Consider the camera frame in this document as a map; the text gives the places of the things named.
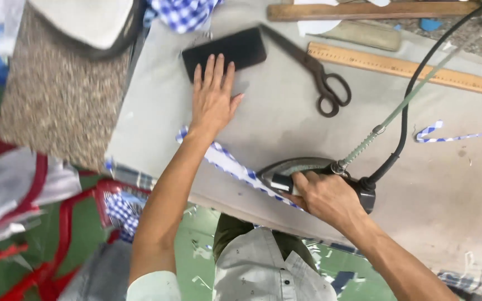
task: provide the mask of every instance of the person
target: person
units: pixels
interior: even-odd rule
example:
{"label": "person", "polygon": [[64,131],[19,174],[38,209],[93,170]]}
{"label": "person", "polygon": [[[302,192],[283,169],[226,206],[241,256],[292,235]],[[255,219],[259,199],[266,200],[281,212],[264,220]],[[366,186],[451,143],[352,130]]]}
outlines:
{"label": "person", "polygon": [[[202,79],[194,72],[189,132],[157,181],[140,217],[132,249],[127,300],[181,300],[174,239],[204,154],[232,120],[243,94],[231,97],[235,66],[223,78],[224,56],[211,55]],[[292,175],[302,196],[285,195],[341,232],[365,255],[398,300],[458,300],[418,259],[366,214],[337,175]],[[215,300],[336,300],[299,238],[222,214],[214,238]]]}

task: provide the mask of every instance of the black cable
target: black cable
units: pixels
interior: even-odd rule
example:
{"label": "black cable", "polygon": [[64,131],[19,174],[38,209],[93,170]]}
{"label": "black cable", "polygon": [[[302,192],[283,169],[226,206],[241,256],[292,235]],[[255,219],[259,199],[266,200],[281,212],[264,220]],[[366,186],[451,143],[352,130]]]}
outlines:
{"label": "black cable", "polygon": [[[450,35],[453,34],[456,30],[462,26],[462,24],[466,23],[468,20],[470,20],[472,17],[477,17],[482,13],[482,5],[478,7],[476,10],[472,11],[465,17],[463,17],[459,22],[457,22],[455,25],[452,26],[443,36],[434,44],[434,46],[431,48],[431,50],[427,53],[425,58],[421,61],[421,63],[418,66],[418,69],[416,69],[416,72],[414,72],[414,75],[410,78],[410,82],[406,88],[405,92],[405,97],[410,94],[412,91],[412,88],[414,87],[414,84],[416,83],[416,80],[418,79],[419,74],[427,64],[427,62],[431,59],[433,54],[438,50],[438,48],[449,38]],[[405,146],[405,141],[406,141],[406,126],[408,122],[408,105],[406,105],[403,108],[403,111],[401,112],[401,137],[399,138],[399,144],[397,145],[397,148],[393,152],[393,154],[390,155],[388,160],[384,162],[381,167],[379,167],[366,181],[368,185],[374,186],[374,184],[384,176],[384,174],[394,165],[395,161],[399,159],[399,154],[401,154],[401,151],[403,150],[403,147]]]}

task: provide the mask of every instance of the steam iron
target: steam iron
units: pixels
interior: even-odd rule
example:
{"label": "steam iron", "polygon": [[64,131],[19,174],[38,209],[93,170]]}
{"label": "steam iron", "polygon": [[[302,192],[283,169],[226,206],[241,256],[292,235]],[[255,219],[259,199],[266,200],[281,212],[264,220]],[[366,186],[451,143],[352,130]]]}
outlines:
{"label": "steam iron", "polygon": [[[333,164],[337,164],[337,162],[332,159],[299,157],[276,162],[260,170],[256,176],[267,188],[278,194],[286,192],[291,195],[299,195],[293,184],[291,174],[296,171],[300,171],[303,174],[309,171],[313,171],[316,174],[334,174],[331,168]],[[352,178],[347,172],[341,176],[358,195],[362,208],[364,208],[367,214],[370,214],[375,205],[375,189],[365,185],[364,181],[366,178],[357,180]]]}

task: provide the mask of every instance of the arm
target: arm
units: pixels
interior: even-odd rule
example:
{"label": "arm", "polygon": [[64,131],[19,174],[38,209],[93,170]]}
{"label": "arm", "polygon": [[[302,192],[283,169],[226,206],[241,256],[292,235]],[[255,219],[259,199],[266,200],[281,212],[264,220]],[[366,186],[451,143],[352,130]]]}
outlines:
{"label": "arm", "polygon": [[152,190],[139,219],[131,255],[130,284],[137,278],[160,270],[176,272],[174,238],[187,206],[189,191],[209,145],[233,118],[243,98],[231,98],[233,63],[228,65],[221,85],[224,57],[208,59],[204,81],[201,67],[194,72],[193,120],[176,154]]}
{"label": "arm", "polygon": [[354,190],[340,176],[295,173],[293,181],[303,197],[287,197],[347,237],[382,275],[398,300],[458,300],[431,270],[373,222]]}

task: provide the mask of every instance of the wooden stick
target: wooden stick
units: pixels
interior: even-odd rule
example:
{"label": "wooden stick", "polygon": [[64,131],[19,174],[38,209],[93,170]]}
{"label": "wooden stick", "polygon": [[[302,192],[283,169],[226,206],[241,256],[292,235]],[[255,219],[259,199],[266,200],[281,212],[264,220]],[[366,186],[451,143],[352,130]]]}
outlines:
{"label": "wooden stick", "polygon": [[393,2],[386,6],[372,3],[272,4],[267,6],[269,21],[410,19],[462,16],[478,8],[476,2]]}

